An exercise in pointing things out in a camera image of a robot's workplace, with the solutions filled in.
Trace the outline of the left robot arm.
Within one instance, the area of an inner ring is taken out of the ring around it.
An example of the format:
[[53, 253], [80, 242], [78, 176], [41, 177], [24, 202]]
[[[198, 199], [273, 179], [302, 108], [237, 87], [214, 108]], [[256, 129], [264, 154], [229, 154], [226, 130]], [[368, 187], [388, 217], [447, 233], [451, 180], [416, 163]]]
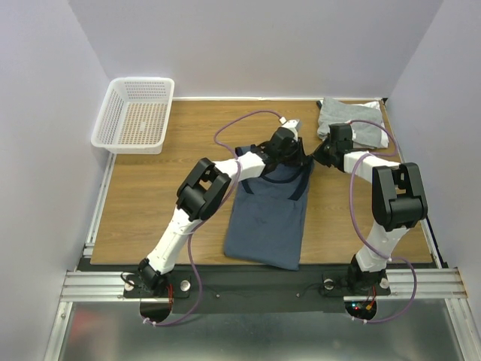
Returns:
[[140, 287], [150, 296], [160, 296], [168, 289], [168, 273], [175, 266], [183, 245], [195, 230], [210, 219], [227, 199], [237, 183], [247, 191], [247, 180], [261, 178], [270, 184], [298, 181], [289, 197], [298, 200], [307, 189], [311, 162], [298, 135], [299, 120], [287, 120], [271, 139], [237, 154], [226, 144], [231, 159], [213, 162], [200, 159], [177, 190], [173, 216], [153, 250], [140, 261], [136, 274]]

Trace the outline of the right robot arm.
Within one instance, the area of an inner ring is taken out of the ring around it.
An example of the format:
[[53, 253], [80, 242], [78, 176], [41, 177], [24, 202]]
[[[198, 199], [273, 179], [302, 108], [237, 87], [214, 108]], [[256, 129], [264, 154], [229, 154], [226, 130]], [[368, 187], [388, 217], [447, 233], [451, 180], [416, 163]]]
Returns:
[[398, 242], [424, 220], [428, 213], [422, 177], [417, 164], [393, 162], [390, 155], [379, 155], [353, 146], [353, 123], [335, 123], [313, 153], [321, 165], [335, 167], [371, 185], [374, 223], [363, 236], [351, 208], [349, 215], [362, 248], [353, 256], [344, 275], [324, 275], [325, 293], [336, 296], [363, 296], [368, 292], [386, 293], [389, 282], [386, 266], [393, 260]]

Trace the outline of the blue printed tank top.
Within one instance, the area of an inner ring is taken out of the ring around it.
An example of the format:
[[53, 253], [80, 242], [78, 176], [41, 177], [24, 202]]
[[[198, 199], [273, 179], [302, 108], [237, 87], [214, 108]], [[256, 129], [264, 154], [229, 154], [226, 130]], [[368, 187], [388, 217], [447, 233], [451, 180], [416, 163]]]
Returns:
[[313, 161], [278, 165], [238, 183], [223, 252], [232, 259], [296, 271]]

